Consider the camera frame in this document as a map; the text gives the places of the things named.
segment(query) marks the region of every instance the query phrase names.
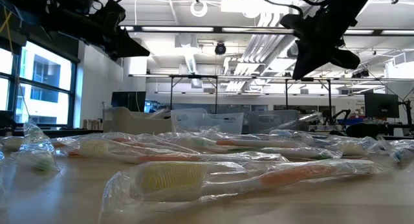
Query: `wooden table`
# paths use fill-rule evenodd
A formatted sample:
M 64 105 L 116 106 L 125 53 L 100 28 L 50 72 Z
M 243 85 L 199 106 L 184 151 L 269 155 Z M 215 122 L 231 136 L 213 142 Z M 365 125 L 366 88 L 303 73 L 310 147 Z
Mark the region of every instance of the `wooden table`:
M 97 223 L 106 182 L 128 164 L 58 159 L 61 172 L 15 170 L 0 223 Z M 174 210 L 102 216 L 102 223 L 414 223 L 414 164 L 390 174 L 298 183 L 274 192 L 189 203 Z

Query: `window frame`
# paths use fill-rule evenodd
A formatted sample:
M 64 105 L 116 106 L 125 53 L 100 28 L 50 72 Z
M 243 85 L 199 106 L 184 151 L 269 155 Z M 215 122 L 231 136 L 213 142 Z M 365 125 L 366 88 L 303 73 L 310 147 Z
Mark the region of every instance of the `window frame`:
M 7 110 L 13 110 L 13 119 L 15 120 L 16 119 L 17 96 L 19 92 L 19 84 L 17 84 L 16 78 L 17 76 L 19 76 L 18 79 L 20 81 L 20 84 L 33 85 L 38 88 L 46 89 L 49 91 L 56 91 L 59 93 L 65 93 L 68 95 L 69 106 L 68 106 L 67 124 L 38 124 L 39 127 L 52 127 L 52 128 L 53 127 L 55 128 L 56 127 L 69 127 L 69 128 L 73 127 L 74 105 L 75 105 L 75 95 L 76 95 L 76 74 L 78 70 L 78 62 L 71 60 L 65 55 L 57 53 L 54 50 L 50 50 L 42 45 L 39 45 L 38 43 L 35 43 L 33 41 L 28 41 L 28 42 L 31 42 L 39 47 L 42 47 L 45 50 L 48 50 L 58 56 L 61 56 L 62 58 L 65 58 L 66 60 L 69 60 L 71 62 L 71 87 L 69 90 L 65 90 L 59 87 L 54 87 L 53 85 L 48 85 L 48 84 L 44 84 L 41 82 L 35 82 L 33 80 L 20 77 L 21 55 L 23 51 L 23 47 L 20 47 L 18 48 L 19 54 L 12 54 L 13 55 L 12 72 L 10 74 L 0 72 L 0 78 L 5 78 L 9 81 Z M 23 123 L 17 123 L 17 126 L 22 127 Z

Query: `computer monitor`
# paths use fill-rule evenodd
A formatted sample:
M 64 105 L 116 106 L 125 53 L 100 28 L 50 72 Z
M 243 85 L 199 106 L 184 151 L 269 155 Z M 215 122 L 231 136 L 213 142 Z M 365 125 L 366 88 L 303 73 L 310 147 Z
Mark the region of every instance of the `computer monitor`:
M 365 93 L 365 117 L 400 118 L 398 96 Z
M 126 107 L 130 111 L 144 112 L 146 92 L 113 92 L 111 105 Z

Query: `ceiling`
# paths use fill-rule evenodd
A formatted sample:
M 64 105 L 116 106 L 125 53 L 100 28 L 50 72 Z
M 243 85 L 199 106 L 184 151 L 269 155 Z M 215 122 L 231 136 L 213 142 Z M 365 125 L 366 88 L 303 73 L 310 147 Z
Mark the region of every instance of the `ceiling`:
M 194 0 L 123 0 L 120 4 L 126 9 L 125 25 L 182 25 L 182 26 L 257 26 L 259 17 L 247 18 L 242 13 L 221 12 L 222 0 L 201 0 L 210 2 L 203 17 L 191 13 Z M 358 16 L 357 27 L 369 28 L 414 28 L 414 0 L 374 0 Z M 305 3 L 295 0 L 306 9 Z M 185 57 L 175 51 L 174 33 L 132 33 L 131 36 L 142 40 L 143 46 L 151 52 L 148 69 L 152 73 L 163 68 L 178 68 L 185 63 Z M 242 55 L 249 45 L 250 34 L 196 34 L 198 53 L 194 56 L 197 64 L 223 65 L 228 56 Z M 383 62 L 392 59 L 404 49 L 414 49 L 414 37 L 344 37 L 346 48 L 355 52 L 361 61 L 369 62 L 370 71 L 381 75 Z M 225 56 L 216 56 L 215 45 L 223 41 L 227 48 Z M 329 76 L 339 74 L 342 68 L 325 65 L 318 71 L 332 71 Z

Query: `ceiling camera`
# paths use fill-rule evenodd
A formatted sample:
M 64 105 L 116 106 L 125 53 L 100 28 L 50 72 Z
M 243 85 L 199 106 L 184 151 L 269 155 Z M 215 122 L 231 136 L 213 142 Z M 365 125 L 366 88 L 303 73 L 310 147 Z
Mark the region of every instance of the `ceiling camera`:
M 218 42 L 217 46 L 215 47 L 215 54 L 221 56 L 225 53 L 226 53 L 226 46 L 224 46 L 223 42 Z

